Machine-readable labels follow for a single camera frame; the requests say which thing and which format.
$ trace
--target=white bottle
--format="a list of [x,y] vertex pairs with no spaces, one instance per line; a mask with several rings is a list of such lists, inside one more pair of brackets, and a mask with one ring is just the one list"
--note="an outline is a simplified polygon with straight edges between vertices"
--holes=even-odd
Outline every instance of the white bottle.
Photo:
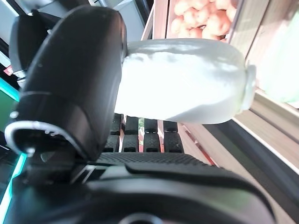
[[206,39],[133,42],[115,113],[201,124],[222,123],[250,108],[255,66],[229,44]]

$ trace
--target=potato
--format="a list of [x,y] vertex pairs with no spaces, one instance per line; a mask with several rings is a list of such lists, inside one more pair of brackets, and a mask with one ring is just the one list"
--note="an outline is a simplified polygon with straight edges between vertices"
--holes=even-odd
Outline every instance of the potato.
[[217,9],[215,3],[209,3],[196,13],[195,19],[200,25],[205,25],[210,15],[216,11]]
[[173,34],[178,34],[183,22],[184,22],[184,17],[182,15],[175,18],[171,23],[171,32]]
[[195,8],[189,8],[185,13],[184,13],[184,21],[189,24],[191,27],[195,28],[200,26],[196,21],[196,15],[198,11]]
[[228,19],[233,22],[235,18],[235,13],[237,12],[237,9],[233,6],[230,5],[228,9],[226,10],[226,15],[228,16]]
[[189,29],[181,29],[178,33],[178,38],[190,38]]
[[179,0],[174,6],[174,13],[176,15],[183,15],[187,9],[191,8],[190,0]]
[[225,11],[217,10],[216,13],[212,14],[206,22],[206,28],[208,28],[211,34],[221,36],[229,32],[231,21],[226,15]]
[[202,37],[202,29],[201,28],[193,28],[189,31],[190,38],[201,38]]
[[210,39],[210,40],[217,40],[217,41],[220,40],[220,37],[219,37],[219,36],[212,34],[212,33],[210,32],[210,30],[207,29],[207,28],[204,28],[204,29],[202,30],[202,38],[203,38],[203,39]]
[[217,9],[225,9],[225,10],[227,10],[228,6],[231,5],[230,0],[216,0],[215,4]]
[[197,10],[201,10],[208,3],[210,3],[209,0],[191,0],[191,6]]

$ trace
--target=cyan light strip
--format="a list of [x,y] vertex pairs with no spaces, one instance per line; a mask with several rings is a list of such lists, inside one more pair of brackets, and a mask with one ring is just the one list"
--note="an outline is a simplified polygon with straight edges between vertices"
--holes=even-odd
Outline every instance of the cyan light strip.
[[[19,101],[19,92],[13,88],[11,85],[9,85],[7,82],[5,82],[2,78],[0,78],[0,91],[3,91],[7,95],[9,95],[12,99],[15,101]],[[8,186],[5,190],[3,199],[0,204],[0,224],[4,222],[5,215],[7,213],[11,198],[12,198],[12,179],[19,175],[23,169],[24,163],[26,160],[26,155],[22,154],[19,157],[19,160],[17,162],[17,165],[14,168],[13,175],[8,183]]]
[[10,84],[5,82],[2,78],[0,78],[0,91],[3,91],[7,95],[9,95],[12,99],[19,102],[19,92],[13,88]]
[[17,176],[17,175],[19,175],[21,173],[21,171],[23,169],[23,166],[24,166],[24,163],[25,163],[25,160],[26,160],[26,155],[22,154],[19,157],[17,165],[14,168],[13,175],[12,175],[12,177],[11,177],[11,179],[9,181],[9,184],[8,184],[8,186],[6,188],[6,191],[4,193],[2,202],[0,204],[0,224],[2,224],[4,222],[4,218],[5,218],[5,215],[7,213],[7,210],[8,210],[11,198],[12,198],[12,179],[15,176]]

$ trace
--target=store display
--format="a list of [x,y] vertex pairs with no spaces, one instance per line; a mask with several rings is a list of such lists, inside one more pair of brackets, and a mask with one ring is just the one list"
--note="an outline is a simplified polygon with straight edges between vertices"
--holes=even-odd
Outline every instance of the store display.
[[179,0],[171,32],[178,38],[225,39],[236,14],[238,0]]

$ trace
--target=black textured grip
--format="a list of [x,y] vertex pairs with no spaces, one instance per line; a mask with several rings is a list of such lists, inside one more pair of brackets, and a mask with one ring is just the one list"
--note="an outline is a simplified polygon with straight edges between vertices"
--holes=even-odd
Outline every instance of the black textured grip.
[[120,148],[120,137],[118,135],[109,135],[103,152],[118,153],[119,148]]
[[133,153],[133,152],[139,152],[139,142],[138,142],[138,135],[137,134],[131,134],[131,135],[125,135],[122,142],[122,153]]
[[160,153],[160,140],[157,133],[145,133],[143,139],[143,152]]
[[164,132],[178,132],[178,124],[172,121],[163,121]]
[[164,151],[166,153],[184,153],[182,140],[178,133],[164,133]]
[[112,125],[110,127],[111,135],[120,135],[121,134],[121,114],[115,113]]
[[127,116],[125,134],[138,134],[138,118]]
[[158,121],[153,119],[144,119],[145,133],[158,133]]
[[191,155],[178,153],[105,153],[99,157],[97,162],[115,165],[138,162],[206,166]]

